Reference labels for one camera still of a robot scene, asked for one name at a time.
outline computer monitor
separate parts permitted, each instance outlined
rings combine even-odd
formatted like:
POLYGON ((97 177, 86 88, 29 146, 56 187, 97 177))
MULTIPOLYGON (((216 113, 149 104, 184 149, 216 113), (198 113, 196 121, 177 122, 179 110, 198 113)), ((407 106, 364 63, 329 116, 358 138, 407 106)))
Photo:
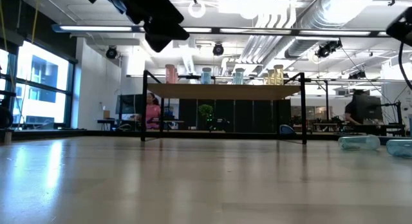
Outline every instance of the computer monitor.
POLYGON ((116 114, 141 114, 142 95, 119 95, 116 103, 116 114))
POLYGON ((359 118, 383 120, 380 98, 367 95, 354 95, 359 118))

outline black metal table frame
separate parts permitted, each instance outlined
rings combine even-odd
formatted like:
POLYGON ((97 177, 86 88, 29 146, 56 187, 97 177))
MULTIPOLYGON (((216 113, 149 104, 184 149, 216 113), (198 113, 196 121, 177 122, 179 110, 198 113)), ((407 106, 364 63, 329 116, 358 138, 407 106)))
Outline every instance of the black metal table frame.
MULTIPOLYGON (((162 83, 160 82, 153 74, 151 74, 149 71, 145 70, 143 72, 143 95, 142 95, 142 118, 145 119, 146 117, 146 105, 147 105, 147 80, 148 77, 151 77, 153 80, 155 80, 157 83, 162 83)), ((307 143, 307 126, 306 126, 306 91, 305 91, 305 82, 308 81, 310 82, 310 79, 306 79, 304 77, 304 73, 298 73, 297 75, 293 76, 292 78, 285 80, 284 84, 288 84, 291 81, 295 81, 298 80, 300 83, 300 87, 301 87, 301 116, 302 116, 302 135, 301 135, 301 140, 302 140, 302 144, 306 144, 307 143)), ((160 132, 159 132, 159 138, 161 138, 164 132, 164 108, 165 108, 165 104, 164 104, 164 98, 161 98, 161 103, 160 103, 160 132)), ((276 109, 276 117, 277 120, 279 120, 280 114, 279 114, 279 109, 276 109)), ((179 133, 179 135, 182 138, 185 138, 186 136, 190 136, 190 135, 186 135, 187 133, 179 133)), ((207 136, 207 135, 213 135, 210 133, 204 133, 203 135, 207 136)), ((142 122, 142 128, 140 130, 140 140, 141 141, 145 141, 146 140, 146 136, 147 136, 147 131, 146 131, 146 122, 142 122)), ((276 131, 276 139, 280 140, 280 139, 284 139, 283 136, 280 135, 280 126, 277 126, 277 131, 276 131)))

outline ceiling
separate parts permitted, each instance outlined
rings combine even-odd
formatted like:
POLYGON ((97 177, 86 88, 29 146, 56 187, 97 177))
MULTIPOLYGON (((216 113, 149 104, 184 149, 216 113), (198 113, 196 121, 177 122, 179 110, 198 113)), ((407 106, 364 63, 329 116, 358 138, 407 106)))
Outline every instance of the ceiling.
MULTIPOLYGON (((39 3, 39 10, 53 19, 58 24, 90 24, 90 25, 132 25, 128 18, 117 12, 114 6, 106 0, 98 0, 91 5, 88 0, 24 0, 35 6, 39 3)), ((206 13, 202 18, 194 18, 188 12, 188 5, 191 0, 171 0, 177 9, 185 17, 182 26, 220 26, 220 27, 253 27, 257 19, 244 19, 240 14, 223 14, 213 6, 206 6, 206 13)), ((219 0, 204 0, 210 5, 218 4, 219 0)), ((412 5, 412 0, 398 0, 395 5, 388 6, 389 0, 374 0, 369 6, 357 15, 343 28, 351 30, 385 30, 387 25, 396 18, 403 10, 412 5)), ((301 13, 312 0, 299 0, 295 3, 296 14, 301 13)), ((249 36, 246 35, 205 35, 196 34, 191 36, 200 47, 192 56, 195 65, 216 65, 221 66, 225 57, 238 57, 247 45, 249 36), (222 42, 225 47, 225 55, 215 57, 212 54, 212 47, 215 42, 222 42)), ((101 39, 140 39, 144 43, 144 35, 121 34, 121 33, 94 33, 93 40, 101 39)), ((337 51, 319 64, 308 60, 303 55, 298 61, 290 61, 290 67, 286 70, 307 71, 312 77, 327 75, 328 77, 338 77, 342 72, 350 72, 354 64, 363 67, 370 74, 380 72, 380 64, 389 57, 397 54, 399 42, 394 39, 367 39, 367 38, 342 38, 343 48, 350 56, 342 50, 337 51)), ((130 46, 122 48, 127 54, 130 46)), ((104 51, 107 46, 94 45, 92 48, 104 51)), ((172 45, 166 47, 161 53, 151 51, 145 47, 150 55, 150 64, 146 68, 150 70, 164 68, 165 64, 183 64, 182 56, 172 45)))

